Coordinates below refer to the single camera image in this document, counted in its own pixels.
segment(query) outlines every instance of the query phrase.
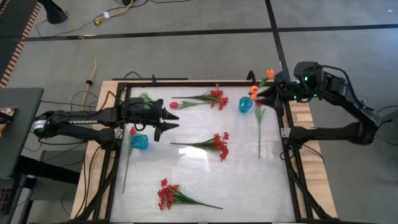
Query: yellow cable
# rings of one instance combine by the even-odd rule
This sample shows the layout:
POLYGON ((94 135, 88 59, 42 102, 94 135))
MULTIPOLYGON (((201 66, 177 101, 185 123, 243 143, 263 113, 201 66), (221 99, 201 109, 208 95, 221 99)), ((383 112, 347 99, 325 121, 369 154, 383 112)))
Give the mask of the yellow cable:
MULTIPOLYGON (((80 33, 79 29, 77 28, 78 26, 76 26, 76 24, 73 22, 73 20, 71 19, 71 17, 69 16, 69 14, 66 12, 66 10, 63 9, 63 7, 61 5, 59 5, 59 3, 55 0, 53 0, 59 7, 60 9, 63 11, 63 13, 65 13, 65 15, 67 15, 68 19, 70 20, 70 23, 72 24, 72 26, 75 28, 77 35, 79 36, 79 38, 81 38, 82 40, 85 41, 85 43, 89 46, 91 53, 93 53, 94 55, 94 69, 93 72, 90 75, 89 80, 91 81, 94 78, 94 75, 97 71, 97 54, 95 53, 95 49, 94 47, 82 36, 82 34, 80 33)), ((87 90, 90 84, 86 85, 86 90, 85 90, 85 94, 83 96, 83 103, 81 104, 81 109, 84 110, 85 109, 85 103, 86 103, 86 98, 87 98, 87 90)))
POLYGON ((107 19, 110 19, 110 18, 112 18, 112 17, 114 17, 114 16, 120 16, 121 14, 125 13, 125 12, 132 6, 132 3, 133 3, 133 2, 134 2, 134 0, 131 0, 130 4, 129 4, 125 9, 123 9, 123 10, 120 11, 120 12, 116 12, 116 13, 110 15, 109 18, 95 19, 95 20, 94 20, 94 23, 95 23, 96 25, 100 25, 102 22, 104 22, 104 21, 107 20, 107 19))

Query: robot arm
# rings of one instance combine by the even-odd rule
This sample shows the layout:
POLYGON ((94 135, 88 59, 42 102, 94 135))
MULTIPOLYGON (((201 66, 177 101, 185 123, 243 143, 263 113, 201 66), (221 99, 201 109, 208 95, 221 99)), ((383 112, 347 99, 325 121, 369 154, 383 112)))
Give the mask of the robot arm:
POLYGON ((343 128, 293 127, 288 139, 300 146, 309 140, 348 140, 354 144, 371 144, 381 125, 379 115, 356 97, 348 76, 346 79, 336 77, 323 68, 342 71, 316 62, 300 62, 294 69, 294 75, 300 83, 292 82, 278 73, 274 85, 258 94, 262 98, 257 102, 275 108, 278 115, 283 116, 284 101, 306 103, 312 98, 324 99, 332 105, 341 106, 358 120, 343 128))
POLYGON ((48 111, 35 118, 34 134, 42 138, 52 138, 58 135, 71 136, 83 140, 94 140, 103 149, 116 149, 114 128, 124 123, 142 124, 155 127, 155 141, 160 135, 178 124, 161 122, 161 119, 178 119, 177 116, 162 108, 163 100, 145 103, 141 98, 130 98, 112 108, 99 111, 48 111), (76 124, 102 124, 109 128, 95 130, 76 126, 76 124))

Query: wooden platform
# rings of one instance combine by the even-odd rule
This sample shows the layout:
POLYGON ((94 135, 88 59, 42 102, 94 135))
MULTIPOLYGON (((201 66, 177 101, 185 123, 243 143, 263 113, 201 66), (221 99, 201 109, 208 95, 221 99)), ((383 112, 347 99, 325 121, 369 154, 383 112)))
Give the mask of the wooden platform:
MULTIPOLYGON (((130 81, 131 83, 151 83, 152 81, 130 81)), ((160 82, 248 82, 247 80, 184 80, 184 81, 160 81, 160 82)), ((103 105, 104 99, 106 97, 106 93, 108 91, 116 94, 118 82, 117 81, 105 81, 103 82, 101 92, 99 94, 98 107, 97 110, 103 105)), ((109 97, 105 108, 114 106, 115 99, 113 97, 109 97)), ((313 121, 311 116, 310 107, 307 103, 290 103, 292 116, 295 126, 303 126, 305 128, 313 127, 313 121)), ((306 145, 312 147, 313 149, 320 152, 319 144, 317 141, 307 142, 306 145)), ((87 145, 86 157, 85 157, 85 166, 86 166, 86 176, 88 177, 88 166, 90 164, 91 158, 98 148, 98 144, 94 141, 90 141, 87 145)), ((336 217, 335 205, 333 203, 333 199, 330 192, 330 187, 328 183, 328 178, 326 176, 325 166, 323 165, 322 159, 318 154, 315 154, 311 150, 303 147, 301 150, 301 158, 303 162, 303 168, 305 172, 305 177, 307 180, 307 187, 309 191, 312 193, 317 202, 325 209, 325 211, 336 217)), ((88 201, 90 202, 98 189, 98 183, 100 181, 101 169, 103 165, 105 151, 99 150, 96 153, 96 156, 93 161, 93 165, 91 168, 91 176, 88 181, 90 181, 90 190, 88 192, 88 201)), ((109 163, 108 171, 112 166, 113 159, 109 163)), ((75 202, 73 204, 73 209, 71 213, 71 218, 74 218, 79 211, 81 203, 83 201, 83 197, 85 194, 85 185, 84 185, 84 175, 83 168, 81 170, 82 175, 80 175, 80 181, 76 192, 75 202)), ((99 213, 99 218, 105 217, 106 204, 108 200, 109 189, 103 195, 103 199, 101 201, 101 210, 99 213)), ((298 199, 300 202, 300 211, 302 217, 306 217, 305 207, 303 204, 302 194, 299 189, 298 199)))

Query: table leg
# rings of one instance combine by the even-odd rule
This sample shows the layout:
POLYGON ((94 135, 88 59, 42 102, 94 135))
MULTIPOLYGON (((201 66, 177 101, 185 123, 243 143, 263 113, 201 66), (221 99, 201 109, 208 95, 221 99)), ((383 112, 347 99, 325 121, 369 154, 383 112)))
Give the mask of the table leg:
POLYGON ((70 184, 78 184, 80 177, 80 173, 78 172, 53 166, 25 156, 19 157, 16 172, 45 177, 70 184))

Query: floor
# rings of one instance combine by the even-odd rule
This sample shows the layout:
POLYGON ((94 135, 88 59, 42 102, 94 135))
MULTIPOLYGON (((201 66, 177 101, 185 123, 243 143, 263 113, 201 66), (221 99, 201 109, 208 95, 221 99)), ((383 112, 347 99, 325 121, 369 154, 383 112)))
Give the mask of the floor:
MULTIPOLYGON (((103 11, 118 7, 115 1, 58 0, 72 19, 57 25, 44 22, 38 30, 41 36, 48 36, 73 29, 73 23, 80 27, 103 11)), ((35 23, 44 19, 42 9, 35 23)), ((122 78, 131 70, 142 77, 154 74, 191 80, 242 79, 250 70, 258 77, 268 68, 280 71, 283 67, 291 73, 297 62, 313 60, 346 70, 356 94, 379 109, 398 104, 397 24, 398 2, 394 0, 192 0, 148 2, 100 26, 86 25, 81 33, 92 35, 87 39, 98 58, 98 71, 90 87, 96 94, 103 80, 122 78), (269 19, 270 6, 275 24, 269 19), (200 31, 191 34, 191 30, 200 31)), ((13 37, 3 38, 4 34, 1 31, 0 42, 15 42, 13 37)), ((37 38, 39 33, 33 28, 7 87, 43 87, 44 100, 59 102, 69 102, 76 92, 84 90, 93 69, 93 55, 75 33, 67 35, 71 37, 43 40, 37 38)), ((81 103, 81 98, 77 96, 74 102, 81 103)), ((90 95, 88 102, 94 100, 90 95)), ((354 121, 343 109, 324 101, 313 100, 310 106, 317 127, 338 127, 354 121)), ((69 110, 69 106, 42 104, 39 113, 47 110, 69 110)), ((387 124, 379 135, 394 142, 396 132, 387 124)), ((36 147, 34 140, 29 138, 26 146, 36 147)), ((336 211, 342 220, 398 220, 397 146, 379 138, 370 146, 344 141, 320 144, 336 211)), ((34 158, 40 155, 24 153, 34 158)), ((30 222, 66 219, 59 200, 34 203, 34 209, 59 215, 49 218, 35 212, 30 222)))

